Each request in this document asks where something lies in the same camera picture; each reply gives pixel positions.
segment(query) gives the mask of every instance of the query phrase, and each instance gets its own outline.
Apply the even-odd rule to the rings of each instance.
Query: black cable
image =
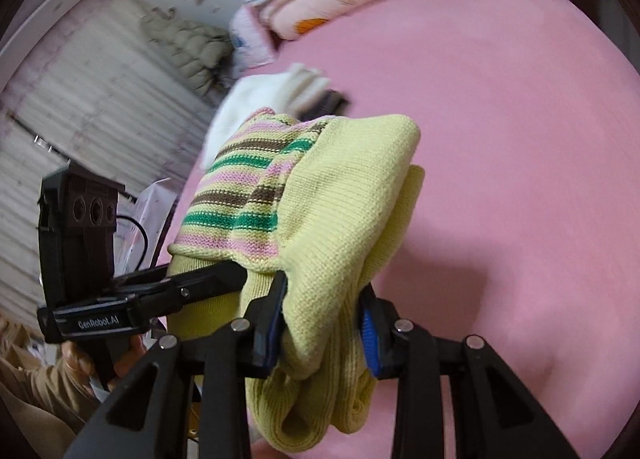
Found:
[[[142,224],[140,224],[138,221],[133,219],[133,217],[129,217],[128,215],[116,215],[116,219],[124,219],[126,221],[129,221],[130,223],[135,224],[138,227],[138,230],[140,230],[140,233],[142,233],[142,238],[145,240],[145,249],[142,252],[142,256],[138,261],[138,265],[136,266],[136,269],[134,270],[134,271],[138,271],[140,269],[140,266],[142,265],[142,261],[145,260],[146,251],[149,249],[149,238],[146,236],[146,232],[145,232],[145,229],[142,227]]]
[[[43,149],[47,150],[47,152],[55,154],[56,156],[60,157],[62,160],[66,160],[67,163],[76,163],[76,165],[80,165],[86,169],[86,167],[82,163],[78,162],[78,160],[75,160],[70,155],[60,150],[58,147],[51,145],[47,140],[41,137],[41,135],[39,135],[35,130],[31,129],[31,127],[28,126],[24,121],[18,118],[18,116],[13,111],[11,110],[7,111],[6,116],[14,124],[20,127],[24,132],[32,136],[33,143],[37,144],[37,146],[42,147]],[[138,201],[138,198],[134,195],[131,195],[129,192],[122,191],[122,192],[118,192],[118,194],[122,195],[123,197],[126,197],[133,204],[135,204],[136,201]]]

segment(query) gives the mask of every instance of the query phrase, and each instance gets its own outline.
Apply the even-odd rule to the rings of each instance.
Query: striped knit fabric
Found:
[[[276,210],[287,177],[331,119],[300,123],[271,109],[254,113],[200,182],[169,251],[254,265],[275,258]]]
[[[220,150],[169,248],[169,275],[226,259],[247,270],[242,292],[168,317],[181,339],[244,314],[287,274],[280,359],[269,378],[246,380],[247,408],[277,449],[303,452],[329,425],[352,433],[366,421],[375,381],[358,295],[402,243],[424,177],[411,165],[419,139],[401,115],[299,123],[260,110]]]

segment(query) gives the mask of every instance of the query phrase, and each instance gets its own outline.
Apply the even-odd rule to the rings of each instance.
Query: beige sleeve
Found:
[[[33,371],[0,359],[0,382],[18,399],[52,413],[78,433],[100,402],[91,397],[60,361]]]

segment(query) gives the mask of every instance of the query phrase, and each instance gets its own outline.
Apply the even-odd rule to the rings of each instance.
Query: green stripe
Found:
[[[300,152],[306,152],[311,147],[314,146],[314,143],[310,140],[305,140],[304,138],[298,139],[295,142],[291,142],[284,149],[280,151],[281,154],[289,154],[294,150],[299,150]]]
[[[222,166],[229,165],[246,165],[253,166],[255,168],[267,168],[269,164],[273,161],[272,158],[262,158],[260,156],[243,156],[242,154],[233,154],[228,158],[223,158],[222,160],[217,160],[213,163],[210,172],[221,168]]]
[[[185,216],[182,224],[223,228],[225,230],[244,228],[260,230],[262,232],[273,232],[278,224],[278,215],[276,213],[224,215],[215,212],[193,212]]]

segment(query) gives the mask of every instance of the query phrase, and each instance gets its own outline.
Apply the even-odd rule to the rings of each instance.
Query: yellow knit fabric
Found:
[[[424,172],[410,166],[418,127],[405,116],[335,118],[293,168],[278,206],[278,255],[234,260],[248,269],[242,293],[190,305],[169,330],[192,338],[241,315],[289,279],[282,356],[270,378],[247,379],[247,404],[264,437],[285,452],[316,445],[328,426],[352,433],[364,424],[375,385],[356,323],[360,291],[402,242]],[[174,255],[170,274],[210,265]]]

